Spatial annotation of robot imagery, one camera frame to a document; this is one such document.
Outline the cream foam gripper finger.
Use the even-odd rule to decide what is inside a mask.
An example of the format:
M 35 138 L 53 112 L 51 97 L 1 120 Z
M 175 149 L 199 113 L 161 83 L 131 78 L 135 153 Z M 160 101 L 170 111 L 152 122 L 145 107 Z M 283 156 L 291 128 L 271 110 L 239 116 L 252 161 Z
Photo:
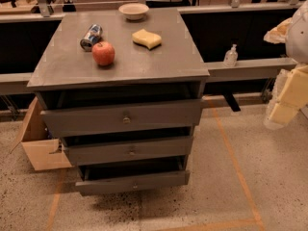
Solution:
M 287 125 L 308 104 L 308 65 L 291 71 L 282 69 L 276 77 L 268 104 L 268 125 Z

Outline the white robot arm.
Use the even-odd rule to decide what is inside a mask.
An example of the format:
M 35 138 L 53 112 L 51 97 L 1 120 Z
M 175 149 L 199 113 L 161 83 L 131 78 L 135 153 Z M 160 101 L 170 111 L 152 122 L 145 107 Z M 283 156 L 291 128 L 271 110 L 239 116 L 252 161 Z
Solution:
M 267 107 L 264 124 L 279 129 L 308 104 L 308 1 L 291 18 L 267 31 L 264 41 L 284 43 L 287 56 L 296 61 L 295 68 L 282 69 L 277 75 Z

